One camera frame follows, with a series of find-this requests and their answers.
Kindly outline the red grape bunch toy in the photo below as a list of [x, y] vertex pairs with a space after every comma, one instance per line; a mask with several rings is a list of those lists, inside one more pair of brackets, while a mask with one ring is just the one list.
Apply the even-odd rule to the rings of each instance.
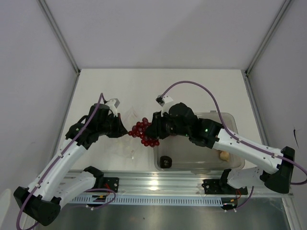
[[128, 135], [133, 138], [140, 138], [141, 144], [143, 144], [145, 147], [156, 147], [160, 145], [160, 142], [158, 139], [154, 139], [151, 137], [148, 137], [145, 134], [145, 131], [148, 127], [151, 126], [151, 122], [146, 117], [143, 117], [141, 121], [138, 121], [135, 125], [132, 126], [131, 130], [128, 131]]

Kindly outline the clear zip top bag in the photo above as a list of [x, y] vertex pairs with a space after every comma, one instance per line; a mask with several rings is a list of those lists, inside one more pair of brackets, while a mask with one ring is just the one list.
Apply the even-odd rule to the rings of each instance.
[[[140, 114], [137, 113], [133, 106], [124, 112], [121, 115], [121, 118], [127, 131], [131, 131], [132, 127], [142, 119]], [[117, 160], [134, 161], [138, 157], [143, 156], [150, 151], [149, 147], [145, 147], [143, 144], [141, 144], [141, 139], [139, 137], [133, 138], [128, 134], [116, 139], [113, 147], [113, 158]]]

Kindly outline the dark chocolate donut toy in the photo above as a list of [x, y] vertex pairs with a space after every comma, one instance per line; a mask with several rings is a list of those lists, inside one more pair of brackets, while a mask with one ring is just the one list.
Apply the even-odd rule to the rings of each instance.
[[161, 156], [159, 159], [159, 166], [162, 169], [169, 169], [172, 167], [172, 159], [168, 156]]

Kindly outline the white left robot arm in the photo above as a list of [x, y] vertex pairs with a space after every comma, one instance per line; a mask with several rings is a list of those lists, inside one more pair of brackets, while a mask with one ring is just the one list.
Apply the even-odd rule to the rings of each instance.
[[93, 166], [85, 168], [72, 182], [60, 183], [100, 136], [120, 138], [127, 134], [117, 112], [118, 105], [117, 99], [95, 103], [88, 115], [70, 127], [62, 147], [39, 176], [27, 187], [19, 186], [14, 191], [20, 213], [27, 214], [37, 224], [48, 226], [68, 202], [83, 192], [116, 193], [105, 182], [104, 173]]

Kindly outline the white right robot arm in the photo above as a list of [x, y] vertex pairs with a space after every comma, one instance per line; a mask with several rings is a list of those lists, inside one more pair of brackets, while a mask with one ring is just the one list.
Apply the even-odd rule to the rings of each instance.
[[224, 193], [258, 184], [280, 194], [290, 191], [295, 159], [293, 148], [286, 146], [278, 149], [250, 143], [224, 124], [197, 117], [183, 103], [172, 105], [166, 111], [155, 112], [145, 135], [154, 139], [185, 136], [197, 146], [225, 151], [256, 165], [242, 171], [224, 170], [219, 181], [219, 188]]

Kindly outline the clear plastic food container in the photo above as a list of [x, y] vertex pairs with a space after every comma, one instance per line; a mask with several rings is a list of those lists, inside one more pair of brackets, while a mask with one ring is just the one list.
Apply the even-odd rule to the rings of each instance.
[[[197, 146], [183, 136], [169, 136], [159, 140], [160, 145], [154, 147], [154, 165], [160, 171], [222, 171], [224, 169], [242, 169], [245, 160], [234, 154], [229, 160], [220, 159], [220, 152], [215, 149]], [[170, 157], [170, 168], [163, 168], [161, 157]]]

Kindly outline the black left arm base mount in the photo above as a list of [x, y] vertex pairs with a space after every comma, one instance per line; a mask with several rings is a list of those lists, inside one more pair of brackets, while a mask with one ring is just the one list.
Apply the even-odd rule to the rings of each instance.
[[99, 179], [96, 188], [110, 189], [117, 193], [119, 188], [119, 178], [104, 177], [103, 179]]

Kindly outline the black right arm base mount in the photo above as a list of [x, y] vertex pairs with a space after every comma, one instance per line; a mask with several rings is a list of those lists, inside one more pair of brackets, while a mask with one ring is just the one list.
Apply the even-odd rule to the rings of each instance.
[[221, 182], [219, 179], [205, 179], [201, 186], [206, 195], [247, 195], [248, 189], [235, 189], [227, 183]]

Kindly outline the right aluminium frame post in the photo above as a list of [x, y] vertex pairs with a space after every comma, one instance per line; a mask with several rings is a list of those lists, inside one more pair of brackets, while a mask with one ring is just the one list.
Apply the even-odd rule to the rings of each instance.
[[251, 61], [249, 62], [245, 70], [245, 75], [247, 77], [251, 74], [254, 67], [260, 60], [262, 54], [266, 50], [271, 39], [273, 38], [274, 34], [278, 30], [278, 27], [281, 25], [283, 18], [286, 16], [287, 12], [290, 10], [293, 3], [294, 3], [294, 0], [283, 0], [282, 1], [281, 7], [278, 9], [272, 23], [269, 26], [269, 29], [267, 30], [264, 37], [262, 38], [260, 45], [258, 46], [255, 54], [253, 55]]

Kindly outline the aluminium frame post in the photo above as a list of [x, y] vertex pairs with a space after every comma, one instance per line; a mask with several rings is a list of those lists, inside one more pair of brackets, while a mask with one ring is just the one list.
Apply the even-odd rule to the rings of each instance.
[[262, 38], [260, 45], [258, 46], [255, 54], [253, 55], [251, 61], [249, 62], [245, 70], [245, 75], [247, 77], [251, 74], [254, 67], [260, 60], [262, 54], [266, 50], [271, 39], [273, 38], [274, 34], [278, 30], [278, 27], [281, 25], [283, 18], [286, 16], [287, 12], [290, 10], [293, 3], [294, 3], [294, 0], [283, 0], [282, 1], [281, 7], [278, 9], [272, 23], [269, 26], [269, 29], [267, 30], [264, 37]]
[[49, 24], [55, 38], [57, 39], [59, 46], [61, 47], [64, 55], [66, 56], [67, 60], [69, 61], [71, 67], [73, 68], [74, 72], [79, 75], [81, 70], [78, 67], [78, 64], [67, 44], [66, 39], [64, 38], [60, 27], [58, 26], [58, 23], [55, 20], [55, 17], [53, 16], [53, 13], [51, 12], [47, 1], [46, 0], [37, 0], [37, 4], [39, 5], [43, 15], [45, 16], [45, 19], [47, 23]]

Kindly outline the left aluminium frame post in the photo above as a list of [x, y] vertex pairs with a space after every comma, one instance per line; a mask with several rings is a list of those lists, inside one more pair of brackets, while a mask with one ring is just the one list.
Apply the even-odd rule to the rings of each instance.
[[37, 4], [39, 5], [43, 15], [45, 16], [45, 19], [47, 23], [49, 24], [55, 38], [57, 39], [59, 46], [61, 47], [64, 55], [66, 56], [67, 60], [69, 61], [71, 67], [73, 68], [74, 72], [79, 75], [81, 70], [78, 67], [78, 64], [67, 44], [66, 39], [64, 38], [60, 27], [58, 26], [58, 23], [55, 20], [55, 17], [53, 16], [53, 13], [51, 12], [47, 1], [46, 0], [37, 0]]

